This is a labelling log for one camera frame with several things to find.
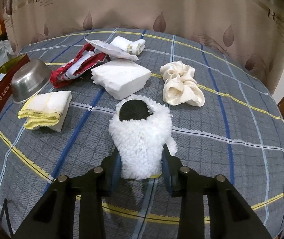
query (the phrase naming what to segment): brown curtain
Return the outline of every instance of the brown curtain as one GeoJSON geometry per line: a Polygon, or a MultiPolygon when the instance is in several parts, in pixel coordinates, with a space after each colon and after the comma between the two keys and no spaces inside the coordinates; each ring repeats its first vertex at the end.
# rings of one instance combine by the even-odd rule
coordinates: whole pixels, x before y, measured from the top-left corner
{"type": "Polygon", "coordinates": [[[124,27],[178,35],[244,65],[274,92],[284,68],[284,0],[0,0],[14,51],[75,31],[124,27]]]}

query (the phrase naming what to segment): folded cloth with yellow edge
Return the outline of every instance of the folded cloth with yellow edge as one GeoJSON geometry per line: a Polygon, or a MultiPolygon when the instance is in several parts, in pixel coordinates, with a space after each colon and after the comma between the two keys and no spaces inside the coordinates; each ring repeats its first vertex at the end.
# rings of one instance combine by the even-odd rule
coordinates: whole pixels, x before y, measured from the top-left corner
{"type": "Polygon", "coordinates": [[[24,124],[26,129],[47,126],[61,131],[71,99],[70,91],[38,94],[24,104],[18,112],[18,118],[27,118],[24,124]]]}

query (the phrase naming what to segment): beige satin scrunchie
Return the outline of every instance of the beige satin scrunchie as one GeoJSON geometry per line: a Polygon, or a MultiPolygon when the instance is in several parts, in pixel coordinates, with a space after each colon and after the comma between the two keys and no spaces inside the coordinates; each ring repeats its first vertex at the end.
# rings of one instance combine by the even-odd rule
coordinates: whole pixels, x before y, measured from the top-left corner
{"type": "Polygon", "coordinates": [[[160,73],[165,81],[163,101],[173,106],[186,102],[202,107],[205,98],[193,79],[194,72],[193,67],[183,64],[182,61],[161,66],[160,73]]]}

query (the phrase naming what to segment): gray plaid fabric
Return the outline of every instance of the gray plaid fabric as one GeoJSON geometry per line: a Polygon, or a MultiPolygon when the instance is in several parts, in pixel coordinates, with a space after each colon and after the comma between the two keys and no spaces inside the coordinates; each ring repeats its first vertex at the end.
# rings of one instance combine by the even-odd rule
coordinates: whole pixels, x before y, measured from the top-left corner
{"type": "MultiPolygon", "coordinates": [[[[195,68],[194,77],[205,95],[205,104],[200,108],[169,106],[178,145],[176,155],[183,165],[202,175],[225,175],[272,237],[278,235],[284,226],[284,122],[264,85],[216,51],[153,31],[92,30],[32,44],[20,53],[56,69],[60,66],[57,63],[75,57],[85,44],[84,36],[109,43],[116,36],[145,39],[145,50],[137,63],[154,74],[170,61],[182,60],[195,68]]],[[[137,94],[164,104],[163,87],[161,78],[151,76],[137,94]]],[[[108,124],[119,101],[88,78],[76,80],[66,89],[73,99],[61,133],[48,128],[25,130],[25,120],[17,118],[21,105],[12,104],[11,99],[0,114],[0,212],[7,198],[14,230],[52,180],[62,152],[66,158],[59,174],[75,177],[98,166],[114,149],[108,124]],[[69,146],[72,136],[76,138],[69,146]]],[[[42,93],[49,91],[56,91],[51,84],[42,93]]],[[[210,238],[207,197],[204,202],[205,238],[210,238]]],[[[103,199],[106,237],[176,238],[180,209],[181,199],[169,196],[162,176],[142,181],[121,179],[114,195],[103,199]]],[[[78,224],[79,201],[74,238],[78,237],[78,224]]]]}

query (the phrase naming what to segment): bowl rim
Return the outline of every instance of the bowl rim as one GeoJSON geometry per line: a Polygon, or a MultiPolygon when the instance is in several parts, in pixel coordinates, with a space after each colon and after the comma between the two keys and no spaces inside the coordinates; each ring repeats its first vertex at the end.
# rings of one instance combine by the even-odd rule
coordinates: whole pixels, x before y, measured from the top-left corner
{"type": "Polygon", "coordinates": [[[33,96],[37,95],[39,92],[41,92],[48,84],[50,83],[50,79],[36,92],[34,93],[32,96],[30,96],[29,98],[27,99],[24,99],[22,101],[16,101],[12,95],[12,101],[14,102],[14,104],[22,104],[22,103],[25,103],[27,102],[30,98],[32,98],[33,96]]]}

